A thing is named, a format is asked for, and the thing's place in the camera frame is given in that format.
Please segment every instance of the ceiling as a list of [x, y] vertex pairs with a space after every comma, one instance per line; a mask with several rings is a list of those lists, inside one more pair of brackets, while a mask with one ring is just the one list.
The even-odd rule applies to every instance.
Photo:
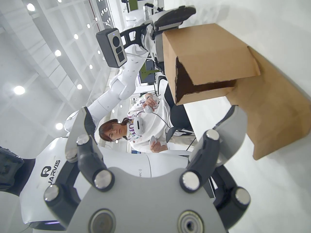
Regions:
[[[104, 29], [97, 15], [95, 0], [0, 0], [2, 147], [36, 157], [66, 134], [57, 123], [104, 92], [110, 68], [95, 38]], [[19, 85], [22, 95], [13, 91]]]

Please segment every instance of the metal bolt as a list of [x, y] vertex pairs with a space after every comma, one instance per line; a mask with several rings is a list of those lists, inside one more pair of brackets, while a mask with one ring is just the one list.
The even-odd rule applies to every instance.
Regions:
[[66, 159], [73, 159], [77, 156], [78, 150], [77, 148], [70, 149], [66, 152]]
[[59, 194], [57, 185], [50, 185], [44, 192], [44, 200], [47, 202], [53, 201]]
[[243, 205], [248, 205], [251, 201], [251, 197], [248, 191], [242, 188], [239, 188], [235, 192], [235, 198]]
[[206, 136], [214, 141], [219, 140], [219, 133], [213, 129], [208, 130]]
[[90, 140], [89, 135], [87, 134], [82, 134], [77, 138], [77, 144], [78, 145], [83, 145], [85, 143], [87, 143]]
[[115, 231], [116, 218], [106, 209], [98, 211], [90, 220], [90, 233], [112, 233]]
[[179, 233], [203, 233], [204, 226], [200, 216], [194, 211], [185, 211], [178, 218]]
[[95, 179], [94, 179], [94, 184], [98, 189], [104, 189], [109, 186], [109, 184], [112, 181], [112, 175], [109, 171], [107, 170], [102, 170], [100, 171]]
[[191, 191], [197, 190], [200, 186], [200, 180], [194, 172], [185, 172], [182, 176], [182, 183]]

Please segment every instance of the brown hair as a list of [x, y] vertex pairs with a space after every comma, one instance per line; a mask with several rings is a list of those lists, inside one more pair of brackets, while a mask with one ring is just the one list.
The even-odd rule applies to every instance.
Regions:
[[[126, 125], [129, 121], [130, 121], [130, 119], [128, 119], [126, 117], [123, 119], [123, 121], [120, 123], [120, 125]], [[111, 119], [111, 120], [103, 123], [99, 127], [99, 136], [104, 141], [109, 141], [109, 142], [113, 141], [112, 139], [110, 139], [110, 137], [108, 135], [105, 134], [106, 132], [111, 130], [113, 124], [118, 124], [118, 120], [117, 119]]]

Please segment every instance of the jarvis logo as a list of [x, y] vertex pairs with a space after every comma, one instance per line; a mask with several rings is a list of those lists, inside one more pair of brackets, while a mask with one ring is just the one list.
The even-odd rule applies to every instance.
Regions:
[[41, 177], [49, 177], [49, 183], [52, 184], [54, 177], [55, 177], [55, 173], [57, 173], [57, 168], [59, 166], [60, 160], [56, 160], [53, 169], [51, 168], [51, 166], [45, 166], [42, 169], [41, 172]]
[[41, 172], [41, 177], [47, 177], [49, 174], [48, 172], [51, 170], [52, 168], [50, 166], [46, 166], [42, 169]]

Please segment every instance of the white vr headset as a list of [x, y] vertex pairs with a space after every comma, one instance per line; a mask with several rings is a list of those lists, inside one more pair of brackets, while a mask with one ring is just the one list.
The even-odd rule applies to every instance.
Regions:
[[142, 136], [145, 132], [143, 119], [140, 116], [137, 116], [135, 117], [133, 124], [135, 133]]

